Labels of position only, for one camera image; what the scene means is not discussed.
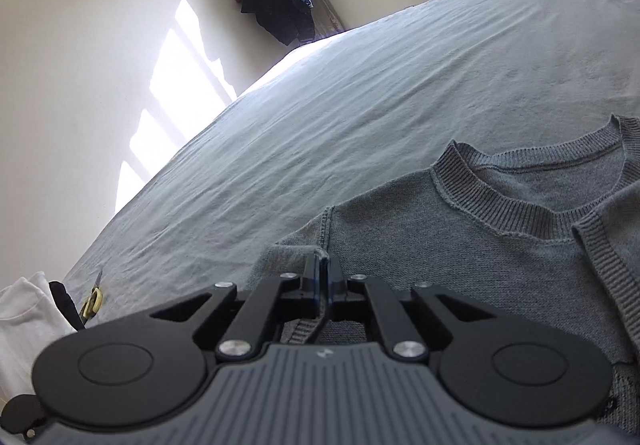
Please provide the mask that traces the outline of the grey knit sweater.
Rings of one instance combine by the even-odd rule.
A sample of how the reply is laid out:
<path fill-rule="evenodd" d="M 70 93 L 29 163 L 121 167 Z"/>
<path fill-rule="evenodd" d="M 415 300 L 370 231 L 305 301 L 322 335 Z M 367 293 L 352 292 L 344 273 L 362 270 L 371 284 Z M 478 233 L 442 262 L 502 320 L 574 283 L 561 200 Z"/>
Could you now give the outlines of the grey knit sweater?
<path fill-rule="evenodd" d="M 558 145 L 487 155 L 450 143 L 424 171 L 328 207 L 250 272 L 308 254 L 398 289 L 421 281 L 553 326 L 612 361 L 602 419 L 639 430 L 639 122 L 615 116 Z"/>

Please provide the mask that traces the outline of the white cloth on bed edge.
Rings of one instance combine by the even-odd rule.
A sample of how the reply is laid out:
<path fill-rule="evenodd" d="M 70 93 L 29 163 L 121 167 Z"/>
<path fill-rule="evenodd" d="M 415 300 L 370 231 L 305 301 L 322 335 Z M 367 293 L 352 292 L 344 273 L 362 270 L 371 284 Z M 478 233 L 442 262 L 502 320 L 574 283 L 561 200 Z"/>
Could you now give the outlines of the white cloth on bed edge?
<path fill-rule="evenodd" d="M 19 278 L 1 290 L 1 404 L 32 394 L 32 366 L 54 341 L 75 332 L 56 307 L 43 272 Z"/>

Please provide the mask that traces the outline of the grey bed sheet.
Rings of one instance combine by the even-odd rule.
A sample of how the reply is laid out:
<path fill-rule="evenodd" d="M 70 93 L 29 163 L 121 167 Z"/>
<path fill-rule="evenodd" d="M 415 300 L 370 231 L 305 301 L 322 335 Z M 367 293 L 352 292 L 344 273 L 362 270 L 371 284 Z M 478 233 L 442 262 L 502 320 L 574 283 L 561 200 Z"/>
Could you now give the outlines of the grey bed sheet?
<path fill-rule="evenodd" d="M 116 214 L 65 276 L 98 321 L 217 280 L 322 209 L 431 165 L 639 113 L 639 0 L 431 0 L 296 49 Z"/>

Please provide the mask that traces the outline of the yellow handled scissors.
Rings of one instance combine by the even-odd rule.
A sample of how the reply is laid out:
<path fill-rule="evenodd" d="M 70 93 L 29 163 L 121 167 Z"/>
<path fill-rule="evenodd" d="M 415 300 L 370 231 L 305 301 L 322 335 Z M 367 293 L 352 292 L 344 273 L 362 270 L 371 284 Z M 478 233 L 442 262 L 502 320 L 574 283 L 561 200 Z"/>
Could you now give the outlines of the yellow handled scissors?
<path fill-rule="evenodd" d="M 79 311 L 80 320 L 84 324 L 86 324 L 87 321 L 90 321 L 91 318 L 95 317 L 101 309 L 103 303 L 103 293 L 100 288 L 102 276 L 103 269 L 100 269 L 98 275 L 96 275 L 96 281 L 91 288 L 88 298 Z"/>

